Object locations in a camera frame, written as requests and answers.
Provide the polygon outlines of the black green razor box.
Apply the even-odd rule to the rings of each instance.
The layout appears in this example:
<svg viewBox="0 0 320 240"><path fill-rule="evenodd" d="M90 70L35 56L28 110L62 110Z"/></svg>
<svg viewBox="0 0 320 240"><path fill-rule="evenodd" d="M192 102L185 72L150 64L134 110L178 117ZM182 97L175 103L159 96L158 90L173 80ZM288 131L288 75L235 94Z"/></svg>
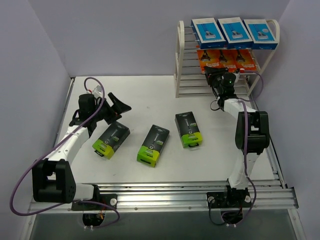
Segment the black green razor box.
<svg viewBox="0 0 320 240"><path fill-rule="evenodd" d="M192 111L177 113L174 120L183 148L195 148L202 144L203 136Z"/></svg>
<svg viewBox="0 0 320 240"><path fill-rule="evenodd" d="M115 121L94 142L92 148L101 157L110 159L130 135L130 129Z"/></svg>
<svg viewBox="0 0 320 240"><path fill-rule="evenodd" d="M154 168L169 136L170 131L168 129L153 124L137 153L136 160Z"/></svg>

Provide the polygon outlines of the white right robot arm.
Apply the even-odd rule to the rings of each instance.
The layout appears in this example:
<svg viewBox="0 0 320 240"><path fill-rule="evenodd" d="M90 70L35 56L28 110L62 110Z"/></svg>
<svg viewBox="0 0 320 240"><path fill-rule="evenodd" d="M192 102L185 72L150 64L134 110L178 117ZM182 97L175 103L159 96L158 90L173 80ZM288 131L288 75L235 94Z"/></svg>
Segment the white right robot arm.
<svg viewBox="0 0 320 240"><path fill-rule="evenodd" d="M230 177L227 179L222 198L215 197L218 206L234 207L251 203L248 186L254 165L270 144L269 116L247 106L248 100L238 97L235 83L242 69L230 72L227 68L204 67L207 84L211 87L218 110L236 119L235 145L238 157Z"/></svg>

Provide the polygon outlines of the orange Gillette razor box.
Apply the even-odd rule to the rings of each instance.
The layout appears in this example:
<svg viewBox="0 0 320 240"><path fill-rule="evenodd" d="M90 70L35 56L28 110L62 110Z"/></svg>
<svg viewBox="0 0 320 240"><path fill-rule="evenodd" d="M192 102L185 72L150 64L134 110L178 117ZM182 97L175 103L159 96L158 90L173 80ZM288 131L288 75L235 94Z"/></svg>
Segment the orange Gillette razor box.
<svg viewBox="0 0 320 240"><path fill-rule="evenodd" d="M205 74L205 67L220 68L220 51L217 49L201 49L197 50L197 57L201 73Z"/></svg>
<svg viewBox="0 0 320 240"><path fill-rule="evenodd" d="M237 49L234 51L235 65L238 69L256 71L257 66L247 49Z"/></svg>
<svg viewBox="0 0 320 240"><path fill-rule="evenodd" d="M228 68L229 72L235 72L237 70L236 60L230 50L219 50L219 63L222 68Z"/></svg>

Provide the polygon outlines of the blue white Harry's razor box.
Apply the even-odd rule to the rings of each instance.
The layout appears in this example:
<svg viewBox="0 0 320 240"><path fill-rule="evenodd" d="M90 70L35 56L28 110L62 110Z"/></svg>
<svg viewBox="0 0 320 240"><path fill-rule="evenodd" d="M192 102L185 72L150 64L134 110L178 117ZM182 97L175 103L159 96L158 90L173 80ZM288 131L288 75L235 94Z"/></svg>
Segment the blue white Harry's razor box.
<svg viewBox="0 0 320 240"><path fill-rule="evenodd" d="M217 25L221 30L227 49L250 49L253 40L240 17L219 18Z"/></svg>

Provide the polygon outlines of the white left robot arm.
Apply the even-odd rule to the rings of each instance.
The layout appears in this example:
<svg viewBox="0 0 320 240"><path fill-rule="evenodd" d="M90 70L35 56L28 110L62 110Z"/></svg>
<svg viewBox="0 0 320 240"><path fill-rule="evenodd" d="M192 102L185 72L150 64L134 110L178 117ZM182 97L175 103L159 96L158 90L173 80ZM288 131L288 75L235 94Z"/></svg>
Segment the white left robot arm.
<svg viewBox="0 0 320 240"><path fill-rule="evenodd" d="M132 108L108 93L113 105L101 96L81 94L67 132L56 149L32 168L32 190L36 202L69 204L82 201L90 210L100 206L101 197L95 184L77 183L71 163L82 145L92 136L99 121L112 124Z"/></svg>

